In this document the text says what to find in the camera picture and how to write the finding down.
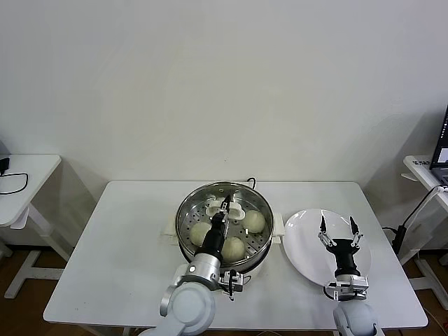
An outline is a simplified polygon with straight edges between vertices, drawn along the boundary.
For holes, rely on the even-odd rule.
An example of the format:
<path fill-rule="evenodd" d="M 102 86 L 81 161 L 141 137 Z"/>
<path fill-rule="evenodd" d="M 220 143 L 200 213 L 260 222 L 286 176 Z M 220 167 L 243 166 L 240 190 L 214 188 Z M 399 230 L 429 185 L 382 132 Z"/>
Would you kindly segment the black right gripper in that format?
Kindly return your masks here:
<path fill-rule="evenodd" d="M 333 239 L 326 228 L 325 216 L 321 216 L 320 231 L 318 238 L 321 243 L 327 247 L 327 251 L 334 255 L 337 269 L 335 270 L 335 277 L 341 275 L 355 275 L 360 276 L 361 273 L 354 262 L 354 255 L 360 249 L 360 240 L 363 238 L 363 233 L 360 232 L 355 220 L 350 217 L 350 226 L 352 231 L 352 240 L 349 239 Z"/>

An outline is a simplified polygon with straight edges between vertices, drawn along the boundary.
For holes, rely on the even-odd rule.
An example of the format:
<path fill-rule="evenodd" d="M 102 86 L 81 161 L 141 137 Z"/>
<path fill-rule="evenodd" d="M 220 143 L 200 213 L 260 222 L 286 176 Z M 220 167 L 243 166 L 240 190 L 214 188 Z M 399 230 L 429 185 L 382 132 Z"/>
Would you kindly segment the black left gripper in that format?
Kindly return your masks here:
<path fill-rule="evenodd" d="M 211 219 L 211 228 L 206 233 L 200 253 L 209 254 L 218 260 L 222 260 L 222 249 L 228 234 L 231 195 L 225 197 L 221 206 L 216 207 L 215 214 Z"/>

